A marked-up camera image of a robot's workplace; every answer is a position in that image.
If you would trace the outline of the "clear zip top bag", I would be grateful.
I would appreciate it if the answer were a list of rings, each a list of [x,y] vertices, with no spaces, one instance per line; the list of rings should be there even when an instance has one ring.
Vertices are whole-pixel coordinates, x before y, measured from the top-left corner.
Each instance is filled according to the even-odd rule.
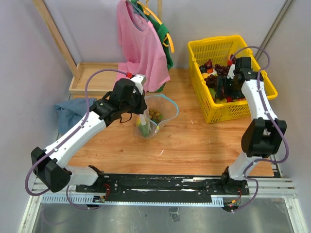
[[[137,117],[134,135],[151,138],[178,116],[179,108],[172,99],[163,94],[146,96],[145,102],[147,109]]]

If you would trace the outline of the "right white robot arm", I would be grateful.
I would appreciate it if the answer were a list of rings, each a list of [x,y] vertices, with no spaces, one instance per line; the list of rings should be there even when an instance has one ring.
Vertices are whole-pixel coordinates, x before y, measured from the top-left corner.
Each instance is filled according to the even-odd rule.
[[[221,190],[232,194],[238,187],[243,187],[247,175],[258,162],[272,162],[269,157],[278,152],[287,124],[273,112],[263,76],[252,69],[251,58],[238,58],[231,65],[228,78],[233,81],[233,88],[240,90],[246,98],[252,119],[242,136],[240,155],[221,176]]]

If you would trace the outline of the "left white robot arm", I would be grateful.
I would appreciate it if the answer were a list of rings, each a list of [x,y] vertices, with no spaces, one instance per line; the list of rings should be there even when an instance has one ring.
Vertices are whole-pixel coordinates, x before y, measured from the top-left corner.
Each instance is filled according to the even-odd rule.
[[[56,193],[68,185],[86,185],[93,192],[103,189],[103,172],[94,166],[68,166],[68,162],[93,136],[112,122],[121,120],[122,114],[143,114],[147,108],[143,91],[145,81],[145,76],[140,74],[118,80],[113,90],[95,101],[82,120],[58,141],[43,150],[37,147],[32,151],[34,174],[48,190]]]

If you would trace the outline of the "green yellow mango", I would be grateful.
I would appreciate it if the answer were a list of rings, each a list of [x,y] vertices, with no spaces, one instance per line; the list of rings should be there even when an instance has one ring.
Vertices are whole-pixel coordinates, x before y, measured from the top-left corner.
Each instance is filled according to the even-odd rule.
[[[142,137],[147,137],[149,134],[149,126],[146,122],[144,115],[139,115],[136,119],[136,127],[137,127],[137,134]]]

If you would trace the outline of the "green longan bunch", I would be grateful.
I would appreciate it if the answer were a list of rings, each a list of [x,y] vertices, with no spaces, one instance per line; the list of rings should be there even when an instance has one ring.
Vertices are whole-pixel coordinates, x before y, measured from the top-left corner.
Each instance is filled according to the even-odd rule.
[[[156,109],[149,109],[149,119],[156,124],[160,123],[163,119],[163,115]]]

